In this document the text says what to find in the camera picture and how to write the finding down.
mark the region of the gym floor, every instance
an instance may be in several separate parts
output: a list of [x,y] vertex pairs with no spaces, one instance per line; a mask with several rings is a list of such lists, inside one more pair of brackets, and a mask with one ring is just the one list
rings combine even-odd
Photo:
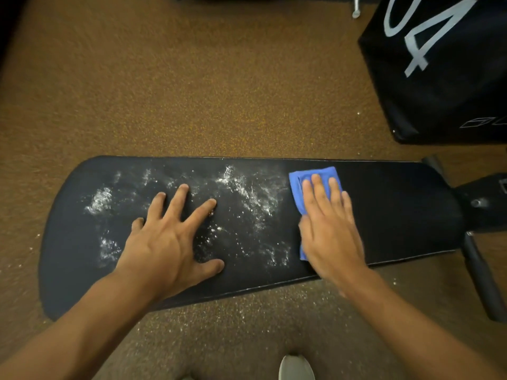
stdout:
[[[68,173],[99,155],[419,160],[453,184],[507,170],[504,146],[390,136],[356,43],[375,5],[310,0],[29,0],[0,82],[0,360],[50,325],[40,235]],[[507,237],[478,237],[507,297]],[[459,253],[379,268],[402,296],[507,368]],[[407,378],[346,300],[316,281],[150,313],[97,378]]]

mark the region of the microfiber cloth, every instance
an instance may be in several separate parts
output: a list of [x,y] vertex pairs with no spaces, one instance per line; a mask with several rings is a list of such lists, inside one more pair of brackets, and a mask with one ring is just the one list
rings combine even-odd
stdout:
[[[306,215],[305,203],[303,201],[303,181],[310,180],[311,182],[312,175],[320,175],[322,184],[324,184],[324,189],[326,190],[327,198],[331,197],[331,189],[329,188],[329,179],[331,177],[334,177],[336,181],[338,181],[340,192],[342,191],[342,185],[340,184],[340,179],[338,178],[338,173],[336,172],[335,167],[289,173],[288,179],[290,181],[290,189],[292,189],[295,206],[298,207],[299,213],[301,213],[301,215]],[[303,252],[302,246],[299,248],[299,258],[301,260],[308,261],[305,252]]]

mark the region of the weight bench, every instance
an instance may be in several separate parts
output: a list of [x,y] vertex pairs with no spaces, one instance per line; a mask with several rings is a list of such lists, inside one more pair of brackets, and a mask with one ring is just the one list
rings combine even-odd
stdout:
[[425,163],[308,159],[99,156],[67,178],[49,213],[39,263],[44,312],[55,320],[116,265],[137,217],[159,191],[190,186],[182,218],[208,198],[214,213],[194,240],[199,262],[225,261],[222,273],[157,309],[185,306],[317,279],[299,259],[300,214],[288,173],[334,166],[350,193],[366,263],[391,264],[462,248],[488,313],[507,310],[472,231],[505,226],[507,174],[451,188],[435,159]]

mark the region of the left hand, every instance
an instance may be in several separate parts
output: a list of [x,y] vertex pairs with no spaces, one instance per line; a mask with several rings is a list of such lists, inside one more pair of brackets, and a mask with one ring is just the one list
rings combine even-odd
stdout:
[[213,198],[197,208],[184,222],[181,211],[189,186],[182,184],[169,208],[162,216],[166,194],[155,196],[143,218],[132,223],[132,232],[118,260],[114,274],[127,275],[128,281],[140,285],[160,301],[218,274],[224,268],[222,260],[203,264],[194,260],[192,242],[195,232],[217,205]]

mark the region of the white sneaker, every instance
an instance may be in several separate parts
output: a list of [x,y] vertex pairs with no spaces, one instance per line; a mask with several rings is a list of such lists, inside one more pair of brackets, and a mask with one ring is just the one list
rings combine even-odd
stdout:
[[278,380],[315,380],[315,376],[306,358],[287,355],[280,364]]

